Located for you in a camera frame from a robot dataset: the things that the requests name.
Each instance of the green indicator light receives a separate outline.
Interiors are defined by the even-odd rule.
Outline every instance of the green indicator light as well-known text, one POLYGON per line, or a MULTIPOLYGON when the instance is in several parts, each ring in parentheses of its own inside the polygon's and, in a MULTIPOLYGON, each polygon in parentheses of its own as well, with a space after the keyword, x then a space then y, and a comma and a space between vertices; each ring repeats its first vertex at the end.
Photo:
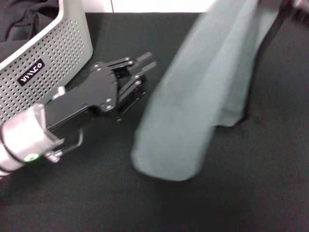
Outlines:
POLYGON ((35 159, 37 159, 39 157, 38 154, 29 154, 26 156, 25 158, 25 162, 30 162, 30 161, 34 161, 35 159))

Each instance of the robotic arm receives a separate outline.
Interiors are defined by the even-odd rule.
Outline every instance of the robotic arm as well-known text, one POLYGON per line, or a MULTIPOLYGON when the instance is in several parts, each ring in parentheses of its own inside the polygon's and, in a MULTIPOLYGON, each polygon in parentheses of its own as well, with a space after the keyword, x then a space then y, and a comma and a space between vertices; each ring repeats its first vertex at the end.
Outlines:
POLYGON ((145 74, 156 66, 151 53, 137 58, 98 62, 85 82, 65 92, 64 87, 46 105, 35 104, 0 126, 0 179, 40 156, 52 162, 83 141, 82 128, 98 117, 121 121, 145 90, 145 74), (59 151, 64 137, 79 130, 79 142, 59 151))

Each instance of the logo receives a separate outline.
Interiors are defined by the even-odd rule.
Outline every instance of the logo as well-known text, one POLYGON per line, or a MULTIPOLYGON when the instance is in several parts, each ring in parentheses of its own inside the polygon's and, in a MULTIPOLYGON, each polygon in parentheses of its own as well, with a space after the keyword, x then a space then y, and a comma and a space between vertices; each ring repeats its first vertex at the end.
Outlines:
POLYGON ((24 86, 44 67, 45 67, 45 64, 43 60, 39 59, 21 77, 19 77, 17 81, 19 82, 21 86, 24 86))

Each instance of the black tabletop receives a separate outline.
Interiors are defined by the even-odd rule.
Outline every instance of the black tabletop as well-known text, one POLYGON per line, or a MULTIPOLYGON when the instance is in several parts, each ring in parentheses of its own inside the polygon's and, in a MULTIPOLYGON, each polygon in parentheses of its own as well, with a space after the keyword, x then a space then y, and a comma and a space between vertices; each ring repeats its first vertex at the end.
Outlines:
POLYGON ((170 183, 138 173, 133 135, 149 96, 197 14, 87 14, 91 64, 150 51, 148 95, 119 124, 84 130, 83 145, 39 159, 0 181, 1 231, 307 231, 309 228, 308 31, 280 29, 253 82, 248 118, 217 128, 202 172, 170 183))

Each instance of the gray cloth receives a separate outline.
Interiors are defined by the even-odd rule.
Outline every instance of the gray cloth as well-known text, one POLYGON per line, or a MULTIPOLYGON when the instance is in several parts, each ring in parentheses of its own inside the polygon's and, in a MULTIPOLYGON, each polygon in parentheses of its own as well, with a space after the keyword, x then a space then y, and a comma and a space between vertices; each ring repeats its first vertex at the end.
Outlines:
POLYGON ((136 132, 137 170, 186 180, 200 170, 215 126, 239 121, 256 51, 278 14, 258 7, 259 0, 221 0, 196 22, 136 132))

